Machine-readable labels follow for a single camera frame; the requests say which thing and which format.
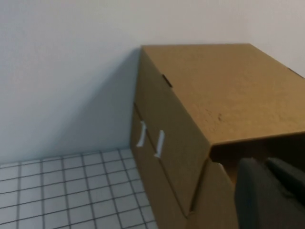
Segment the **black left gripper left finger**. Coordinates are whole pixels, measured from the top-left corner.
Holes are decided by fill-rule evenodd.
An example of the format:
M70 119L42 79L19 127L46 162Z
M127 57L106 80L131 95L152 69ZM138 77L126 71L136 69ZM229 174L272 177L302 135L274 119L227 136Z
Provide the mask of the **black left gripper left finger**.
M303 229L305 202L299 202L265 165L254 158L238 164L234 202L241 229Z

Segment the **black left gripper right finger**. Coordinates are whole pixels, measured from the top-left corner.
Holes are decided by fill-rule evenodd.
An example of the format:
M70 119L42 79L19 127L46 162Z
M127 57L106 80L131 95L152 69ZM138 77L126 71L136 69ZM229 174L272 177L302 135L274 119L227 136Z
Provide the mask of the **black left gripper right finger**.
M302 170L279 158L268 158L265 165L299 202L305 201L305 173Z

